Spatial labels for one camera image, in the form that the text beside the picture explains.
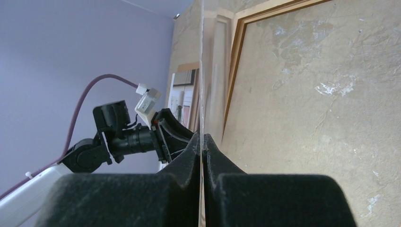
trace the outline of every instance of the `white cable connector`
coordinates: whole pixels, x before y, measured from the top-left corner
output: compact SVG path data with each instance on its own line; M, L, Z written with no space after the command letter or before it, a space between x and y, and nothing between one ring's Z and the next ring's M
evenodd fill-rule
M137 93L138 94L140 94L142 96L142 95L144 95L146 93L147 90L148 90L148 88L146 87L146 85L138 84L138 88L137 88Z
M138 104L135 107L135 112L145 122L145 124L151 129L152 119L156 111L153 108L160 98L161 94L156 89L147 89L146 85L139 84L137 93L142 95Z

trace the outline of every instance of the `white stain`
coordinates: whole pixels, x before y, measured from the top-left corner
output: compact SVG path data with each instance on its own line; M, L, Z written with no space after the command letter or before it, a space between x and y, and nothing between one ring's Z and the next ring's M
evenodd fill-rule
M352 88L354 86L354 83L350 83L349 85L347 85L345 88L340 90L341 96L344 96L345 94L351 92L354 90L354 88Z
M321 86L316 86L315 90L324 96L326 96L326 95L331 96L334 92L336 92L338 90L338 86L339 86L339 85L328 86L324 83L320 83L320 84L321 84Z
M283 29L283 27L278 26L276 29L275 35L285 35L287 32Z
M367 217L367 216L371 216L373 214L373 207L376 205L379 198L380 198L380 194L377 194L374 197L367 200L370 203L369 206L367 207L367 210L369 211L369 213L367 213L365 215L361 214L361 217Z
M355 85L354 81L356 81L356 77L354 75L344 75L343 77L348 78L348 80L351 80L352 82L344 83L343 80L340 80L339 81L340 83L336 84L330 82L328 82L327 84L320 83L319 86L315 87L315 90L324 96L340 95L340 94L341 96L345 96L347 93L354 90L354 85Z
M291 72L291 70L289 70L289 69L283 69L281 72L284 73L284 74L289 74L289 73Z

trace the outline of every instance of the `black mount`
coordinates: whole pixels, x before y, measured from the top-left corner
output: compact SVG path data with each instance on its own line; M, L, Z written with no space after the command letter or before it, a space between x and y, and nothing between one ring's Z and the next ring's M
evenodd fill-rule
M104 162L110 165L110 154L120 163L125 155L155 150L159 161L171 162L193 136L174 118L170 109L155 113L151 129L137 121L130 124L125 101L97 106L93 117L97 128L95 137L75 144L59 162L74 173L92 173Z

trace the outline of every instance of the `purple wall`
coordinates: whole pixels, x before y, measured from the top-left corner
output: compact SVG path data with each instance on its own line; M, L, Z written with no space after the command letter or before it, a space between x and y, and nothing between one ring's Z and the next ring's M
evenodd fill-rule
M75 104L94 77L114 73L164 95L173 26L118 0L0 0L0 193L60 155ZM71 143L94 136L94 106L125 99L132 118L139 98L119 81L99 82ZM97 172L152 173L157 165L149 152Z

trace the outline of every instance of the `wooden frame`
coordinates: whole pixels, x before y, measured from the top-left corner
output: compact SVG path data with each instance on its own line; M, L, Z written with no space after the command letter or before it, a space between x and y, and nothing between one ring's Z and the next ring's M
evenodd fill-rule
M226 128L228 111L233 95L235 77L241 56L246 26L250 23L268 19L270 17L289 13L298 9L316 5L330 0L269 0L254 7L245 9L235 14L233 27L236 27L231 51L230 73L228 76L228 94L224 113L223 132Z

